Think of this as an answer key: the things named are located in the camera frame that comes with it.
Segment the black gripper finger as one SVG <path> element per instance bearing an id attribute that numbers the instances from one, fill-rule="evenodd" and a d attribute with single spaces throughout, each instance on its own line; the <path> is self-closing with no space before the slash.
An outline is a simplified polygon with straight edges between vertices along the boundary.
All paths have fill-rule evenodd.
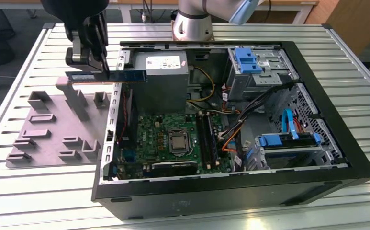
<path id="1" fill-rule="evenodd" d="M 93 79 L 108 79 L 109 69 L 105 61 L 105 55 L 96 57 L 86 43 L 85 32 L 69 31 L 72 48 L 66 49 L 65 64 L 88 74 Z"/>
<path id="2" fill-rule="evenodd" d="M 85 34 L 88 47 L 96 57 L 105 55 L 105 47 L 108 46 L 105 13 L 88 17 L 85 19 Z"/>

